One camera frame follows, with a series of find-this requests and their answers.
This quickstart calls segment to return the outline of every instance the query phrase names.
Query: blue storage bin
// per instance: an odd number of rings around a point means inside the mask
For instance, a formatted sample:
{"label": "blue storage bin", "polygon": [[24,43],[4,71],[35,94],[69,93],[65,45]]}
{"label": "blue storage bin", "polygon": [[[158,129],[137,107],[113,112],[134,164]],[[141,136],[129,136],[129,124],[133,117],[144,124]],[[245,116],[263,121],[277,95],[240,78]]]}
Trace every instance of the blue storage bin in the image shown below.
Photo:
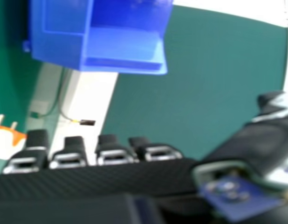
{"label": "blue storage bin", "polygon": [[31,0],[32,57],[81,71],[161,75],[173,0]]}

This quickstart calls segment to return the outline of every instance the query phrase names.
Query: blue container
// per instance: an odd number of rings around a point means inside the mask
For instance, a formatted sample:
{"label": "blue container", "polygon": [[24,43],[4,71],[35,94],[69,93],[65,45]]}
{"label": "blue container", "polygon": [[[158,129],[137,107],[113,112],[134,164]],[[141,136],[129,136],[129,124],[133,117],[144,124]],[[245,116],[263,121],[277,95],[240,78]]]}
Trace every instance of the blue container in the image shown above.
{"label": "blue container", "polygon": [[80,71],[162,75],[173,0],[31,0],[32,57]]}

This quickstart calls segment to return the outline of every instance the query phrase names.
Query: orange stripe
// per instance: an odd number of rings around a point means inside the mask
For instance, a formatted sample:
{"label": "orange stripe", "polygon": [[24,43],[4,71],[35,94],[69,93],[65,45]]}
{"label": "orange stripe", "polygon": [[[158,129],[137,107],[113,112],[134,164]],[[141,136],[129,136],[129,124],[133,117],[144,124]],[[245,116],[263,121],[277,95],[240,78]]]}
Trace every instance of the orange stripe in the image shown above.
{"label": "orange stripe", "polygon": [[26,134],[10,129],[9,127],[0,126],[0,129],[11,132],[13,134],[13,146],[18,145],[22,139],[27,138]]}

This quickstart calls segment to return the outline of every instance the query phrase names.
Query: orange and white plug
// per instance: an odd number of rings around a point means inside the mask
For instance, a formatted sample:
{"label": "orange and white plug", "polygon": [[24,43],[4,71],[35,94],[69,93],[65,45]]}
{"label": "orange and white plug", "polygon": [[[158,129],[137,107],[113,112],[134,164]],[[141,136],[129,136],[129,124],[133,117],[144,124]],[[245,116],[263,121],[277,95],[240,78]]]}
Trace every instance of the orange and white plug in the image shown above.
{"label": "orange and white plug", "polygon": [[10,127],[2,126],[4,117],[0,114],[0,159],[9,160],[23,149],[26,135],[15,130],[18,122],[13,122]]}

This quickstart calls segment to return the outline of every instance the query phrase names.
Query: robotic hand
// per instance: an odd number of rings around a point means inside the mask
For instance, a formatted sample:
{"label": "robotic hand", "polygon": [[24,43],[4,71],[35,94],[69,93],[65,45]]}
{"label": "robotic hand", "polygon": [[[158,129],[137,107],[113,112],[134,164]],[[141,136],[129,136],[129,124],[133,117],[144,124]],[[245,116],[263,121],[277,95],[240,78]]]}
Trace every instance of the robotic hand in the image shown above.
{"label": "robotic hand", "polygon": [[115,135],[99,137],[97,166],[81,137],[48,160],[46,132],[31,131],[0,175],[0,223],[288,224],[288,99],[278,91],[258,103],[260,114],[202,161]]}

